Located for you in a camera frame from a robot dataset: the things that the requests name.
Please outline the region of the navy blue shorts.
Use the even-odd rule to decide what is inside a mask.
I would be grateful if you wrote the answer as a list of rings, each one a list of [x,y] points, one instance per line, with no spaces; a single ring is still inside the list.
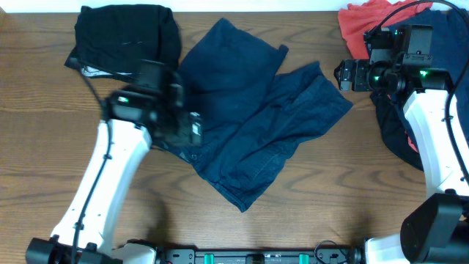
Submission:
[[[220,19],[178,69],[190,92],[187,109],[202,117],[203,140],[170,152],[240,211],[300,143],[325,135],[352,108],[318,62],[279,73],[287,52]]]

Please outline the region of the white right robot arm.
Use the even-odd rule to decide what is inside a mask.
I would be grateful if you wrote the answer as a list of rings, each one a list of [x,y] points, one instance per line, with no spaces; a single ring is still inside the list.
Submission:
[[[367,240],[364,263],[468,262],[468,144],[446,70],[347,59],[334,70],[344,91],[395,95],[408,121],[426,181],[426,200],[399,233]]]

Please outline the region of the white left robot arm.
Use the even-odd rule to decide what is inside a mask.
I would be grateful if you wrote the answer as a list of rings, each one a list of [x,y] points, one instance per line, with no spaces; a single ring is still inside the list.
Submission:
[[[48,240],[33,238],[27,263],[163,263],[164,253],[141,241],[114,248],[114,231],[136,170],[153,142],[200,144],[200,114],[181,96],[118,90],[103,102],[103,120],[80,186]]]

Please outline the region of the red orange garment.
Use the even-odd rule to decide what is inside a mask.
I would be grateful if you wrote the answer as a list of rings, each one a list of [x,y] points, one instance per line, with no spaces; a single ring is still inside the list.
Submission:
[[[338,12],[341,36],[353,59],[368,59],[368,51],[363,40],[363,34],[377,26],[393,11],[413,0],[390,3],[387,0],[369,0],[362,5],[348,4],[346,9]]]

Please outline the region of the black garment under pile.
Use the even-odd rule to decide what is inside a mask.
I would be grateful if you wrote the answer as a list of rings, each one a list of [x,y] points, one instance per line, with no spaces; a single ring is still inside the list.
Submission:
[[[370,99],[376,109],[377,122],[385,146],[405,163],[423,171],[416,138],[398,104],[384,93],[373,92]]]

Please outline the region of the navy blue garment pile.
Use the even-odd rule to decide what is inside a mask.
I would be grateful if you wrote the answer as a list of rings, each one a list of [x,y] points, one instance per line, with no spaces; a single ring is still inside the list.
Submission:
[[[405,24],[430,25],[433,28],[430,51],[433,56],[432,66],[446,69],[451,79],[456,81],[468,59],[468,29],[457,12],[426,9],[388,28],[395,30]]]

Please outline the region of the folded black garment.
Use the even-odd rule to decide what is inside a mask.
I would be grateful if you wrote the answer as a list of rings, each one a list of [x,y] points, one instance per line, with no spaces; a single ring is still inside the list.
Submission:
[[[142,60],[178,67],[182,42],[173,12],[154,4],[83,6],[64,65],[89,78],[132,81]]]

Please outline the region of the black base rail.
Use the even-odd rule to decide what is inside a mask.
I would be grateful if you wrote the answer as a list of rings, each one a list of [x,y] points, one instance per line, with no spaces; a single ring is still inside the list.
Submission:
[[[111,256],[124,263],[148,264],[365,264],[363,247],[347,248],[323,241],[313,249],[197,249],[156,246],[129,240],[112,249]]]

